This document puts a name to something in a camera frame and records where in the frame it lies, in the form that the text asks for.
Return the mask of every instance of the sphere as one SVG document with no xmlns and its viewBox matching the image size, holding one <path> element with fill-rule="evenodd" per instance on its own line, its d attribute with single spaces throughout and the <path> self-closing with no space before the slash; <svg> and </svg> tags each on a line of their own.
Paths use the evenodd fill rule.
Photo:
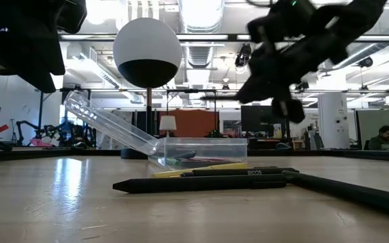
<svg viewBox="0 0 389 243">
<path fill-rule="evenodd" d="M 158 88 L 176 75 L 182 49 L 175 32 L 165 23 L 139 18 L 118 32 L 113 58 L 129 83 L 141 88 Z"/>
</svg>

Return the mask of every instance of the ceiling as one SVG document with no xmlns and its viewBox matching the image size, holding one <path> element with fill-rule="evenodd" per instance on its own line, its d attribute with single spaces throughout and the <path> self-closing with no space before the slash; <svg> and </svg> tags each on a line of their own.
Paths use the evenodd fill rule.
<svg viewBox="0 0 389 243">
<path fill-rule="evenodd" d="M 201 2 L 208 2 L 208 0 L 197 0 L 201 4 Z M 115 19 L 120 18 L 122 15 L 121 11 L 115 6 L 118 6 L 118 0 L 95 0 L 96 5 L 94 9 L 88 10 L 88 17 L 84 21 L 84 24 L 79 32 L 79 34 L 97 34 L 97 33 L 105 33 L 105 34 L 115 34 L 118 32 Z M 133 15 L 132 12 L 132 4 L 133 1 L 129 1 L 130 5 L 128 8 L 129 19 Z M 142 17 L 142 3 L 143 6 L 148 6 L 148 15 L 151 17 L 153 15 L 153 1 L 139 1 L 138 2 L 138 11 L 137 16 Z M 344 3 L 346 1 L 339 0 L 314 0 L 312 1 L 314 4 L 320 6 L 328 3 Z M 175 33 L 182 33 L 184 29 L 180 24 L 180 13 L 178 12 L 178 1 L 177 0 L 164 0 L 159 1 L 159 19 L 165 22 L 168 26 L 170 26 Z M 217 33 L 226 33 L 226 34 L 242 34 L 246 33 L 245 26 L 247 22 L 251 21 L 254 18 L 264 16 L 268 13 L 268 9 L 266 8 L 256 8 L 247 5 L 244 0 L 225 0 L 225 7 L 222 16 L 221 26 Z M 91 24 L 90 15 L 97 16 L 101 15 L 103 19 L 102 24 Z M 371 29 L 367 34 L 389 34 L 389 1 L 387 3 L 387 7 L 380 18 L 380 21 Z M 116 66 L 113 63 L 113 50 L 112 43 L 110 42 L 81 42 L 79 43 L 82 47 L 83 53 L 88 53 L 90 49 L 93 49 L 97 52 L 97 63 L 112 77 L 121 81 L 123 84 L 127 84 L 124 82 L 124 79 L 121 74 L 119 74 Z M 245 80 L 249 77 L 250 72 L 247 69 L 244 73 L 240 73 L 236 71 L 234 66 L 234 58 L 242 43 L 215 43 L 220 45 L 219 47 L 214 47 L 214 58 L 209 68 L 209 77 L 205 80 L 203 84 L 203 88 L 217 88 L 221 89 L 224 84 L 224 79 L 227 80 L 227 84 L 229 84 L 231 89 L 240 88 Z M 348 47 L 349 53 L 352 55 L 353 53 L 357 53 L 361 49 L 370 47 L 370 44 L 351 44 Z M 389 46 L 381 49 L 370 55 L 373 59 L 373 66 L 370 68 L 363 68 L 360 70 L 358 67 L 345 67 L 338 71 L 329 72 L 329 75 L 333 77 L 337 77 L 340 79 L 341 77 L 346 77 L 346 85 L 347 88 L 358 89 L 361 87 L 361 84 L 372 84 L 370 86 L 371 89 L 374 90 L 387 90 L 389 89 Z M 185 61 L 182 61 L 182 66 L 180 67 L 176 77 L 174 78 L 174 84 L 172 88 L 189 88 L 193 87 L 193 85 L 187 79 L 187 68 L 191 68 Z M 64 85 L 69 86 L 73 84 L 81 84 L 84 88 L 113 88 L 107 82 L 104 82 L 96 72 L 92 71 L 87 66 L 74 65 L 73 60 L 66 60 L 66 69 L 67 74 L 64 76 Z M 317 85 L 317 81 L 319 76 L 322 74 L 307 74 L 303 79 L 310 83 L 311 88 L 319 89 Z M 107 94 L 102 92 L 99 97 L 101 99 L 109 98 L 109 99 L 123 99 L 124 95 L 115 95 L 115 94 Z M 348 100 L 360 98 L 358 101 L 366 101 L 366 103 L 370 102 L 371 104 L 383 105 L 385 103 L 385 97 L 388 94 L 371 94 L 367 96 L 366 94 L 361 96 L 361 94 L 348 94 Z M 306 105 L 314 105 L 316 102 L 316 95 L 310 95 L 305 99 Z"/>
</svg>

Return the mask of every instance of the person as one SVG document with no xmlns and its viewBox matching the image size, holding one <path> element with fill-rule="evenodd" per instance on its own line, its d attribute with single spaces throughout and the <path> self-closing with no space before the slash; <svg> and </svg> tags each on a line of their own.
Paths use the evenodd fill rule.
<svg viewBox="0 0 389 243">
<path fill-rule="evenodd" d="M 389 126 L 379 129 L 379 134 L 369 141 L 369 149 L 374 151 L 389 151 Z"/>
</svg>

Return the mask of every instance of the lamp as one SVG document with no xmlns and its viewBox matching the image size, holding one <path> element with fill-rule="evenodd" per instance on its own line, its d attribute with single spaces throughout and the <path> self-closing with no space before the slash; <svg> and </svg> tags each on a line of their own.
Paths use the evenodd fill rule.
<svg viewBox="0 0 389 243">
<path fill-rule="evenodd" d="M 175 117 L 173 115 L 162 115 L 160 119 L 160 130 L 165 130 L 166 136 L 169 137 L 169 131 L 176 130 Z"/>
</svg>

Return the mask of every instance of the white ball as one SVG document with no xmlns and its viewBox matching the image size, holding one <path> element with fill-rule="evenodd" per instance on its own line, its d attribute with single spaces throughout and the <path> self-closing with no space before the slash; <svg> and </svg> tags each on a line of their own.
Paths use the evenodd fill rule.
<svg viewBox="0 0 389 243">
<path fill-rule="evenodd" d="M 157 88 L 176 75 L 182 49 L 175 32 L 165 23 L 139 18 L 118 32 L 113 58 L 127 81 L 142 88 Z"/>
</svg>

